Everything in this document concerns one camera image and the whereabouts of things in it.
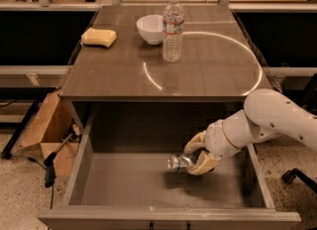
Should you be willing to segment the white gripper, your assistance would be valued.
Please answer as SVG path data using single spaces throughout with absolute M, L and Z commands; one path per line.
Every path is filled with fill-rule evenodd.
M 223 123 L 223 120 L 218 120 L 210 124 L 206 131 L 197 133 L 184 147 L 183 152 L 186 155 L 193 154 L 204 147 L 210 153 L 202 151 L 199 154 L 196 164 L 188 170 L 190 174 L 208 173 L 219 164 L 220 158 L 230 158 L 240 151 L 225 135 Z

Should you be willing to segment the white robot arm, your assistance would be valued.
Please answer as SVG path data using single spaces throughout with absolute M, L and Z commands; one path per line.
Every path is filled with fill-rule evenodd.
M 243 147 L 279 135 L 291 137 L 317 151 L 317 116 L 277 91 L 255 90 L 246 97 L 242 110 L 210 124 L 187 143 L 183 151 L 186 155 L 202 149 L 197 162 L 187 172 L 205 174 Z

